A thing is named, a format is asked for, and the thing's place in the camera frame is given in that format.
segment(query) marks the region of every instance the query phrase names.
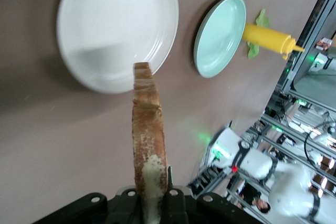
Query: plate rim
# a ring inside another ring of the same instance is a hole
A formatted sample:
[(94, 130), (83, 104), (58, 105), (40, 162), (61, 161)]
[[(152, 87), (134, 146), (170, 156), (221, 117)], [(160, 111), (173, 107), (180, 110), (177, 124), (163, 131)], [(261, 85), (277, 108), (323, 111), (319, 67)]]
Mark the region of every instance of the plate rim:
[[(61, 42), (62, 35), (60, 35), (61, 30), (62, 30), (61, 20), (63, 19), (63, 15), (64, 15), (63, 14), (63, 11), (64, 11), (63, 6), (65, 5), (65, 2), (66, 2), (66, 0), (59, 0), (59, 3), (58, 3), (58, 8), (57, 8), (57, 12), (56, 12), (56, 24), (55, 24), (55, 26), (56, 26), (56, 41), (57, 41), (57, 47), (58, 47), (59, 54), (60, 54), (64, 64), (66, 65), (68, 71), (71, 73), (71, 75), (77, 81), (79, 81), (84, 87), (86, 87), (90, 90), (96, 91), (96, 92), (100, 92), (100, 93), (117, 94), (117, 93), (125, 93), (125, 92), (128, 92), (128, 91), (132, 90), (133, 88), (131, 88), (131, 89), (127, 88), (127, 89), (124, 89), (122, 91), (113, 91), (111, 89), (107, 90), (107, 89), (101, 89), (101, 88), (93, 87), (92, 85), (88, 84), (88, 82), (85, 81), (84, 78), (80, 77), (78, 75), (78, 73), (76, 73), (76, 71), (73, 70), (74, 67), (68, 61), (69, 57), (66, 56), (65, 46), (62, 45), (62, 42)], [(171, 37), (170, 44), (166, 45), (167, 46), (167, 51), (166, 51), (165, 56), (162, 58), (161, 63), (155, 69), (152, 69), (153, 74), (155, 74), (161, 68), (163, 63), (166, 61), (166, 59), (169, 56), (169, 54), (171, 52), (171, 49), (174, 45), (175, 39), (176, 39), (177, 29), (178, 29), (178, 26), (179, 26), (178, 25), (179, 24), (179, 18), (180, 18), (179, 0), (172, 0), (172, 3), (173, 3), (173, 6), (174, 6), (174, 9), (175, 9), (175, 13), (174, 13), (175, 24), (174, 24), (174, 29), (173, 29), (173, 32), (172, 32), (173, 36)]]
[[(195, 38), (195, 44), (194, 44), (194, 61), (195, 61), (195, 65), (196, 65), (196, 68), (197, 68), (197, 71), (198, 73), (204, 77), (204, 78), (212, 78), (212, 77), (215, 77), (216, 75), (218, 75), (220, 72), (222, 72), (224, 70), (224, 68), (229, 64), (229, 62), (232, 60), (234, 54), (236, 53), (238, 47), (239, 47), (239, 43), (237, 44), (237, 47), (235, 48), (234, 52), (232, 53), (229, 61), (221, 68), (220, 71), (216, 72), (216, 73), (213, 73), (213, 74), (206, 74), (205, 72), (201, 71), (200, 68), (198, 67), (198, 63), (197, 63), (197, 59), (198, 59), (198, 48), (199, 48), (199, 43), (200, 43), (200, 39), (202, 37), (202, 33), (204, 31), (204, 28), (207, 24), (207, 22), (209, 21), (209, 19), (211, 18), (212, 14), (214, 13), (214, 11), (216, 11), (221, 5), (225, 4), (225, 2), (228, 1), (228, 0), (220, 0), (217, 4), (215, 4), (209, 11), (208, 13), (205, 15), (204, 19), (202, 20), (201, 22), (201, 25), (197, 31), (197, 35), (196, 35), (196, 38)], [(240, 34), (240, 40), (239, 42), (242, 40), (242, 37), (243, 37), (243, 33), (244, 33), (244, 28), (245, 28), (245, 24), (246, 24), (246, 5), (245, 5), (245, 2), (244, 0), (239, 0), (242, 4), (243, 4), (243, 7), (244, 7), (244, 26), (243, 26), (243, 29), (241, 31), (241, 34)]]

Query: yellow squeeze bottle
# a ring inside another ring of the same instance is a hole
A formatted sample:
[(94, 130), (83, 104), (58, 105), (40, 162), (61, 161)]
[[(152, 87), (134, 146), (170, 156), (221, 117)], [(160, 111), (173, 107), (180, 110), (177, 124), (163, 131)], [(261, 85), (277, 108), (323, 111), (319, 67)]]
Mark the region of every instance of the yellow squeeze bottle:
[(268, 28), (246, 23), (243, 40), (261, 47), (267, 48), (283, 55), (283, 59), (288, 59), (288, 54), (294, 51), (304, 52), (304, 49), (297, 46), (295, 39), (289, 34), (274, 31)]

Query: screw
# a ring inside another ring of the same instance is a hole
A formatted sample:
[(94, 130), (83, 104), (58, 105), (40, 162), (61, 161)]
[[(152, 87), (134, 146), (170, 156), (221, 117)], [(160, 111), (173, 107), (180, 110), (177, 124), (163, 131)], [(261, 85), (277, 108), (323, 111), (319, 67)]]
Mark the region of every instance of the screw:
[(211, 201), (213, 201), (214, 199), (213, 199), (210, 195), (205, 195), (205, 196), (203, 197), (203, 200), (204, 200), (205, 202), (211, 202)]
[(178, 193), (176, 190), (174, 190), (174, 189), (170, 190), (169, 193), (170, 193), (171, 196), (176, 196), (176, 195), (179, 194), (179, 193)]
[(92, 198), (92, 199), (91, 199), (91, 202), (92, 202), (92, 203), (97, 203), (98, 201), (100, 201), (100, 198), (99, 198), (99, 197), (95, 197), (95, 198)]
[(135, 195), (135, 191), (129, 191), (129, 192), (127, 193), (127, 195), (130, 196), (130, 197), (132, 197), (132, 196)]

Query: mint green bowl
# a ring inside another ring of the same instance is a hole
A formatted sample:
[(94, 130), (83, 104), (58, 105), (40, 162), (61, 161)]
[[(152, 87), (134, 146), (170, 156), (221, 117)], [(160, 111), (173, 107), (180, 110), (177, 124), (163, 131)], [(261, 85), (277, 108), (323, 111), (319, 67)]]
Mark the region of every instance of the mint green bowl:
[(194, 46), (194, 61), (201, 76), (216, 76), (228, 65), (242, 39), (245, 22), (244, 0), (222, 0), (209, 11)]

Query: table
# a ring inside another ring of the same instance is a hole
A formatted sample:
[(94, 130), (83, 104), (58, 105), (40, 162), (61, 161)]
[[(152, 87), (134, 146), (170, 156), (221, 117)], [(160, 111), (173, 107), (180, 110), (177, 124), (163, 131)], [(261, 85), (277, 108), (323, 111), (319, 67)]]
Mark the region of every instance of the table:
[[(176, 185), (196, 176), (211, 136), (233, 121), (242, 134), (263, 112), (286, 62), (241, 42), (229, 65), (202, 78), (192, 60), (196, 31), (218, 0), (179, 0), (173, 48), (155, 74), (166, 151)], [(65, 68), (56, 43), (59, 0), (0, 0), (0, 223), (30, 223), (98, 191), (134, 184), (132, 92), (98, 94)], [(245, 0), (270, 28), (298, 38), (316, 0)]]

